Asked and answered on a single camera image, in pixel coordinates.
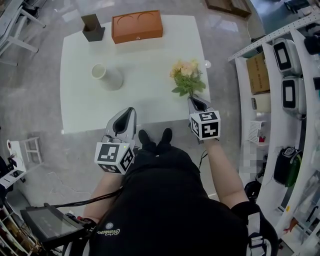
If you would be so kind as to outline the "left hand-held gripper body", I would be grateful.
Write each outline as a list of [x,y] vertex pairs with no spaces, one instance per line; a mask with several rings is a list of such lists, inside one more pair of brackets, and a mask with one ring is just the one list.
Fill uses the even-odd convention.
[[106,173],[125,175],[134,162],[135,133],[106,133],[96,144],[94,162]]

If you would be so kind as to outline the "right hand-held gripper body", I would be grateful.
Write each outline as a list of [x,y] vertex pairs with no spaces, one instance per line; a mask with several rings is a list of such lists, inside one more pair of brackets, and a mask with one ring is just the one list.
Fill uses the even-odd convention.
[[200,140],[218,139],[221,136],[221,118],[217,110],[189,115],[191,131]]

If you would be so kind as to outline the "yellow pink flowers bouquet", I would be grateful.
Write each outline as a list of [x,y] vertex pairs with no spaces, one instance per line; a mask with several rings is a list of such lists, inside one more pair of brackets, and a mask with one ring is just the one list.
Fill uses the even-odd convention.
[[179,94],[180,97],[197,96],[196,92],[203,93],[206,85],[202,81],[202,74],[197,60],[178,60],[169,74],[175,83],[171,92]]

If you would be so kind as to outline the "white ceramic vase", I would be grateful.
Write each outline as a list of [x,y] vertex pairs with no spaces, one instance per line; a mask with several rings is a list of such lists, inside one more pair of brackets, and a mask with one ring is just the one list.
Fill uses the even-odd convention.
[[91,76],[107,91],[117,91],[123,85],[123,76],[116,68],[107,68],[103,64],[95,64],[91,69]]

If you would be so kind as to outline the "person's left forearm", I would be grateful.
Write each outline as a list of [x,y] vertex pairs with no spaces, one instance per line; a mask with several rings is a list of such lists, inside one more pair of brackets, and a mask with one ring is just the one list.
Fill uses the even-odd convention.
[[[97,187],[93,191],[91,198],[100,197],[110,194],[120,189],[124,175],[105,172]],[[103,218],[105,213],[110,209],[116,197],[103,199],[90,204],[84,208],[82,217],[94,221],[96,224]]]

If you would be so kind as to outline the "person's right forearm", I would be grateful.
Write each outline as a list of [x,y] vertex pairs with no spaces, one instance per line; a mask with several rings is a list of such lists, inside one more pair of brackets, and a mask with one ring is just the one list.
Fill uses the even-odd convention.
[[204,141],[215,191],[221,203],[230,209],[249,199],[242,180],[216,139]]

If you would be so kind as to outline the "person's right black shoe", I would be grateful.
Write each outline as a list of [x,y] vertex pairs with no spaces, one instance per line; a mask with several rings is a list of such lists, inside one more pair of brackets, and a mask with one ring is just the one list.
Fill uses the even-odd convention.
[[160,142],[165,145],[170,145],[172,138],[173,138],[173,131],[171,128],[167,127],[167,128],[165,128],[165,130],[162,133],[162,137],[161,137]]

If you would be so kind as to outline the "white perforated basket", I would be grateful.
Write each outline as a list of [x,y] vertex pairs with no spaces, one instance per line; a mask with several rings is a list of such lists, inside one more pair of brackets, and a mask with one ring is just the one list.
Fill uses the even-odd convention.
[[248,140],[256,145],[266,142],[264,121],[251,120],[249,123]]

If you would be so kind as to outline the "person's black clothed body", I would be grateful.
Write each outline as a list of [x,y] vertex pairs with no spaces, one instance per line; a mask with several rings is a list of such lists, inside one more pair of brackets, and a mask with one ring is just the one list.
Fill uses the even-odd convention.
[[210,199],[189,155],[150,142],[97,223],[89,256],[277,256],[278,236],[251,201]]

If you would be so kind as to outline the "black helmet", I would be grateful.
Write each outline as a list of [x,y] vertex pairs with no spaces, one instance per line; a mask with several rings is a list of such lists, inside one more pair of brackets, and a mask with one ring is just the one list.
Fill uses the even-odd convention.
[[245,185],[244,191],[250,202],[257,201],[261,186],[262,184],[257,180],[250,181]]

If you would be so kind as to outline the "grey appliance with white panel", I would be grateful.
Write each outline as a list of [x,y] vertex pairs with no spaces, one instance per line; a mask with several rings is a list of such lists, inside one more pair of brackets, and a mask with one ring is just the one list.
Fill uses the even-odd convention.
[[290,39],[278,38],[273,44],[278,70],[285,76],[302,75],[302,66],[296,44]]
[[306,90],[304,80],[288,76],[281,81],[281,104],[289,115],[303,120],[307,115]]

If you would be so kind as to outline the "white metal shelving unit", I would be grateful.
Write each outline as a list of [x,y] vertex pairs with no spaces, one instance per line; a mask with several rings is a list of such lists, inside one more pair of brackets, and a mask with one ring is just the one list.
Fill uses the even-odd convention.
[[[261,183],[256,200],[278,238],[292,256],[320,256],[320,55],[311,55],[305,29],[320,25],[320,10],[296,20],[251,43],[229,57],[235,62],[241,106],[240,177],[244,185]],[[297,48],[302,75],[283,76],[279,71],[273,45],[276,39],[292,40]],[[250,87],[246,60],[264,53],[269,77],[271,113],[252,108],[255,98]],[[297,119],[282,107],[282,79],[304,80],[306,117]],[[248,140],[250,121],[264,121],[265,143]],[[303,152],[295,184],[285,187],[274,180],[277,157],[283,148]]]

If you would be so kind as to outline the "black and green device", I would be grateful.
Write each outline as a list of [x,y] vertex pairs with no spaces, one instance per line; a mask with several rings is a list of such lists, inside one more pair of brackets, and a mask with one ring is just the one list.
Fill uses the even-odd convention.
[[291,146],[282,148],[276,159],[274,180],[286,188],[292,187],[297,181],[302,157],[301,150]]

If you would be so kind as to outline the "orange rectangular box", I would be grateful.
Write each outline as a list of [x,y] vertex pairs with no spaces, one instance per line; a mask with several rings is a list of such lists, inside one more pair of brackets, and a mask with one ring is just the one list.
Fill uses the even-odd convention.
[[163,24],[159,10],[141,11],[112,17],[111,37],[115,44],[161,38]]

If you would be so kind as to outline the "white side table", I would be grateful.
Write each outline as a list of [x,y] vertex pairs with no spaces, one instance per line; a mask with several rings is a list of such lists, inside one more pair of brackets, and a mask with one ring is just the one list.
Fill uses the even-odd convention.
[[4,11],[0,15],[0,63],[17,67],[18,63],[1,58],[2,54],[11,46],[16,45],[33,53],[38,48],[20,40],[20,34],[27,19],[39,24],[42,28],[46,25],[23,9],[23,0],[9,0],[4,3]]

